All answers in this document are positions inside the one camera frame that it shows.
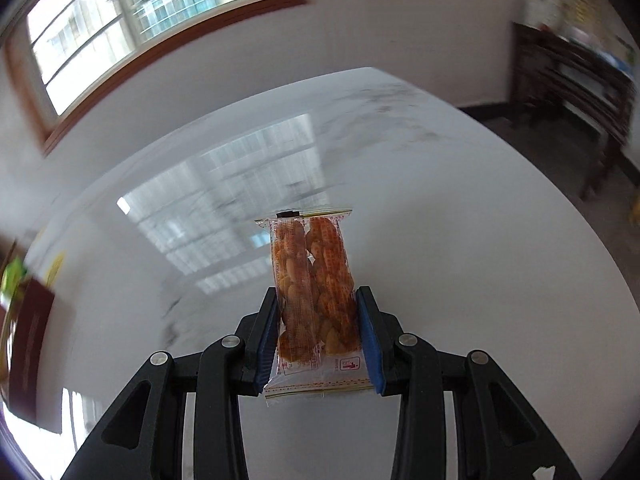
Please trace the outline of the orange fried twist packet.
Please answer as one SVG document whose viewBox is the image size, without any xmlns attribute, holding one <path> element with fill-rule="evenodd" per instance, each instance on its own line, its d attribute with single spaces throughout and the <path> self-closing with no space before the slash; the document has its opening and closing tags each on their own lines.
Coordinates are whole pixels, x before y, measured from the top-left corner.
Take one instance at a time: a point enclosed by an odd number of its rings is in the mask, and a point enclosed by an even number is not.
<svg viewBox="0 0 640 480">
<path fill-rule="evenodd" d="M 278 302 L 276 354 L 262 390 L 269 401 L 372 387 L 341 231 L 351 213 L 289 210 L 257 221 L 269 233 Z"/>
</svg>

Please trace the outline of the red and gold tin box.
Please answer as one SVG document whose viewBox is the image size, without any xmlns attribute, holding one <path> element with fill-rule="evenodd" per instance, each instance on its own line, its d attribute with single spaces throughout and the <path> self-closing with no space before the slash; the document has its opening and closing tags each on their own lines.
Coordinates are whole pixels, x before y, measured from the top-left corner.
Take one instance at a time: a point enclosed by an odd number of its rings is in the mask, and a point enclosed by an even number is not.
<svg viewBox="0 0 640 480">
<path fill-rule="evenodd" d="M 1 330 L 1 397 L 8 410 L 25 422 L 37 421 L 40 354 L 54 293 L 38 278 L 17 285 Z"/>
</svg>

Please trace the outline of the green tissue pack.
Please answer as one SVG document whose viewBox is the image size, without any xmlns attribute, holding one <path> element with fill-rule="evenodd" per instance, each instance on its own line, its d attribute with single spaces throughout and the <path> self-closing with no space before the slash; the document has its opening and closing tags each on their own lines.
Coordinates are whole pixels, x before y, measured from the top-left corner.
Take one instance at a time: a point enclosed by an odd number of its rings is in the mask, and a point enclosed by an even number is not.
<svg viewBox="0 0 640 480">
<path fill-rule="evenodd" d="M 2 273 L 0 295 L 3 302 L 10 302 L 17 286 L 26 275 L 24 262 L 20 257 L 11 260 Z"/>
</svg>

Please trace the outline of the dark wooden side table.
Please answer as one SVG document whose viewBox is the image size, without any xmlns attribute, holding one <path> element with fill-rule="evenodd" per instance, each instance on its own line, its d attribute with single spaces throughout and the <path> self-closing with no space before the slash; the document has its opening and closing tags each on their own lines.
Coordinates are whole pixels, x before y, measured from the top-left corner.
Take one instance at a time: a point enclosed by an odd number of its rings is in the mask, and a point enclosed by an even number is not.
<svg viewBox="0 0 640 480">
<path fill-rule="evenodd" d="M 509 112 L 516 125 L 568 104 L 600 129 L 580 198 L 597 195 L 630 135 L 636 86 L 631 76 L 581 44 L 554 32 L 512 24 Z"/>
</svg>

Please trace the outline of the wood framed window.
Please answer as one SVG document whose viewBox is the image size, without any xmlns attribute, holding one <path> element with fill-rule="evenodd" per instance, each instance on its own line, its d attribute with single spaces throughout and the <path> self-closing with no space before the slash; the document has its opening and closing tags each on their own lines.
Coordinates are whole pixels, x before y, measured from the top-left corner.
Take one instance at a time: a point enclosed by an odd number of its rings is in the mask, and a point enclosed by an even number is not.
<svg viewBox="0 0 640 480">
<path fill-rule="evenodd" d="M 14 0 L 6 70 L 40 151 L 121 84 L 210 32 L 306 0 Z"/>
</svg>

